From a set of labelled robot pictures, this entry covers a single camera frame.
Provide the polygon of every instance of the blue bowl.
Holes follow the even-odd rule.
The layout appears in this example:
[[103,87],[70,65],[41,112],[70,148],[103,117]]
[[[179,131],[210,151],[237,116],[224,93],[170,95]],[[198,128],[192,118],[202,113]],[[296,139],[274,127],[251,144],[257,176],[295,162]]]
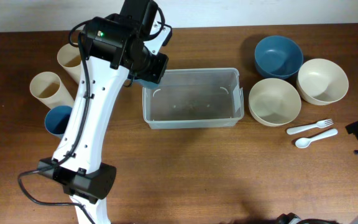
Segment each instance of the blue bowl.
[[302,64],[302,50],[289,38],[266,37],[255,48],[256,70],[265,78],[284,80],[299,71]]

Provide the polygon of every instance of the blue cup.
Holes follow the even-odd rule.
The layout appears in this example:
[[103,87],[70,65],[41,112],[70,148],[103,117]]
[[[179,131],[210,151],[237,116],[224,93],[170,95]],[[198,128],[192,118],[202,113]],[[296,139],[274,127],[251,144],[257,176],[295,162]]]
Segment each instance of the blue cup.
[[289,38],[266,37],[255,48],[255,67],[265,78],[287,79],[298,72],[302,64],[302,50]]
[[71,106],[57,106],[50,110],[45,117],[47,131],[61,139],[65,134],[72,110]]

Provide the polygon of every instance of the bowl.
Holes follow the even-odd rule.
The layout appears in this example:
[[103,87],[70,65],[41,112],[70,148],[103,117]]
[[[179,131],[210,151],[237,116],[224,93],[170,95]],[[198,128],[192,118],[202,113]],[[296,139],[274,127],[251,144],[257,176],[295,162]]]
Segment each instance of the bowl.
[[339,65],[318,58],[302,65],[296,88],[305,101],[314,105],[328,105],[346,95],[349,81]]
[[265,78],[287,79],[299,71],[302,63],[302,50],[286,37],[266,37],[255,48],[255,67]]
[[249,93],[249,110],[259,123],[276,127],[293,121],[301,111],[301,98],[286,81],[267,78]]

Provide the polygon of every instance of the white wall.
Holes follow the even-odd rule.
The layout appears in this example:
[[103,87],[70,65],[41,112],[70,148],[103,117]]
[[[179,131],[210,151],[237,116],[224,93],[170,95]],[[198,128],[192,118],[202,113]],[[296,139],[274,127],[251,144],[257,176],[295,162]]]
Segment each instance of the white wall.
[[[0,32],[68,30],[124,0],[0,0]],[[358,0],[156,0],[173,27],[358,22]]]

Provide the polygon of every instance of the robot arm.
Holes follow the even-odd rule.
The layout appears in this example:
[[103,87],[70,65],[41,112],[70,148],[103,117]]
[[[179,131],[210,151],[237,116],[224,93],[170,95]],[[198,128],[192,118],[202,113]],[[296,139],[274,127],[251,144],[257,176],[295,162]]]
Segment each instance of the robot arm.
[[[154,22],[157,11],[159,23]],[[101,162],[101,152],[114,102],[128,78],[157,86],[168,62],[159,50],[170,40],[172,28],[153,0],[126,0],[120,14],[95,17],[81,36],[81,80],[70,120],[53,157],[40,160],[38,173],[60,183],[82,206],[76,207],[80,223],[110,223],[106,196],[116,168]]]

